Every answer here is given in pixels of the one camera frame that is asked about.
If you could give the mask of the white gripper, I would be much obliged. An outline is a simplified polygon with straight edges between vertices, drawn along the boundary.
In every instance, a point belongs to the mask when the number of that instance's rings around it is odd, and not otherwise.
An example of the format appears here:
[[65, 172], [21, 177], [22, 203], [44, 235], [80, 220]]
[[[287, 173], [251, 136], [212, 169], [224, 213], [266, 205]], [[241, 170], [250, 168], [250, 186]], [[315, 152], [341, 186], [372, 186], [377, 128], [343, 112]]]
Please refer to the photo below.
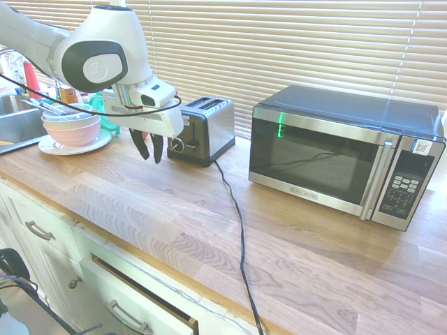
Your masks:
[[102, 91], [102, 95], [106, 117], [112, 124], [130, 128], [133, 143], [144, 160], [149, 158], [145, 138], [151, 133], [154, 162], [159, 164], [163, 154], [162, 136], [176, 137], [184, 128], [177, 97], [162, 107], [144, 106], [130, 110], [119, 103], [113, 91]]

